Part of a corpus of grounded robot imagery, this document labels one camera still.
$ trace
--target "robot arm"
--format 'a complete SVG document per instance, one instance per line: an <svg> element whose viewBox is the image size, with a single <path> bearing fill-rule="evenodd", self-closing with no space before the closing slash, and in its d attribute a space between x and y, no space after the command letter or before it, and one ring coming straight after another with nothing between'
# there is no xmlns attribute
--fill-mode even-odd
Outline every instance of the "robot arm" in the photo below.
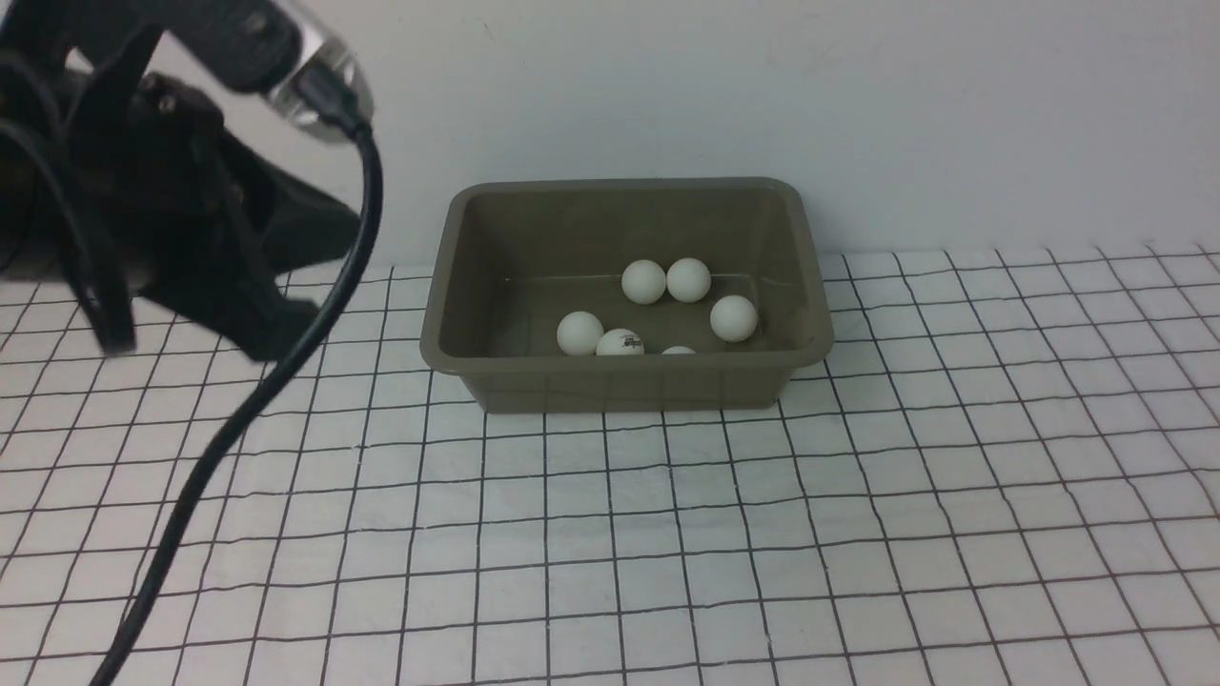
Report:
<svg viewBox="0 0 1220 686"><path fill-rule="evenodd" d="M0 280L66 281L107 354L134 347L138 294L255 360L282 359L318 310L274 277L343 258L359 217L233 137L204 93L145 72L168 31L227 88L334 142L343 132L294 84L327 67L367 120L346 45L292 0L0 0L0 120L38 142L0 144ZM67 66L73 48L92 73Z"/></svg>

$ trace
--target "plastic tray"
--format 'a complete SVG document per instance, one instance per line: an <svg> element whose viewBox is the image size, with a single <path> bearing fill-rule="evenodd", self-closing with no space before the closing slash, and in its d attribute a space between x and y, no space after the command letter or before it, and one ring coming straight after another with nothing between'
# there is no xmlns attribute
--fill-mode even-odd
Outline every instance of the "plastic tray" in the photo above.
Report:
<svg viewBox="0 0 1220 686"><path fill-rule="evenodd" d="M627 300L622 270L698 258L708 297ZM711 332L717 298L759 309L743 343ZM573 310L644 341L637 356L565 356ZM494 183L460 193L445 223L421 352L488 413L765 408L792 372L830 353L826 293L800 195L767 178ZM695 355L660 355L688 345Z"/></svg>

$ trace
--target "white ping pong ball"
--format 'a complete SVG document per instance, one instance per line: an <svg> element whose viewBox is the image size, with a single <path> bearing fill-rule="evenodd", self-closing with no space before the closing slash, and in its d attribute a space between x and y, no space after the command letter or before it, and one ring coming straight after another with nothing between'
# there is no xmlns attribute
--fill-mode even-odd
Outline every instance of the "white ping pong ball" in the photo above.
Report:
<svg viewBox="0 0 1220 686"><path fill-rule="evenodd" d="M633 331L611 328L598 341L598 355L643 355L644 342Z"/></svg>
<svg viewBox="0 0 1220 686"><path fill-rule="evenodd" d="M665 270L653 260L636 260L622 272L622 293L637 305L660 300L665 284Z"/></svg>
<svg viewBox="0 0 1220 686"><path fill-rule="evenodd" d="M694 258L683 258L672 265L665 275L670 295L681 303L698 303L711 289L711 272L708 265Z"/></svg>
<svg viewBox="0 0 1220 686"><path fill-rule="evenodd" d="M572 312L559 322L555 341L565 355L592 355L601 341L601 321L589 312Z"/></svg>
<svg viewBox="0 0 1220 686"><path fill-rule="evenodd" d="M727 295L711 308L711 330L726 343L741 343L754 333L759 312L741 295Z"/></svg>

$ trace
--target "table surface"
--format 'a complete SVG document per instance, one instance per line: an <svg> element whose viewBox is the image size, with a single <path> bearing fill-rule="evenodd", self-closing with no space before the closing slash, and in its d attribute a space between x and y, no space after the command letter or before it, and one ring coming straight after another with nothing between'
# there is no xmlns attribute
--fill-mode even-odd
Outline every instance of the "table surface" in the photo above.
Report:
<svg viewBox="0 0 1220 686"><path fill-rule="evenodd" d="M1220 251L822 256L765 411L484 416L372 270L211 482L150 685L1216 684ZM321 298L333 269L292 275ZM87 684L261 365L0 284L0 684Z"/></svg>

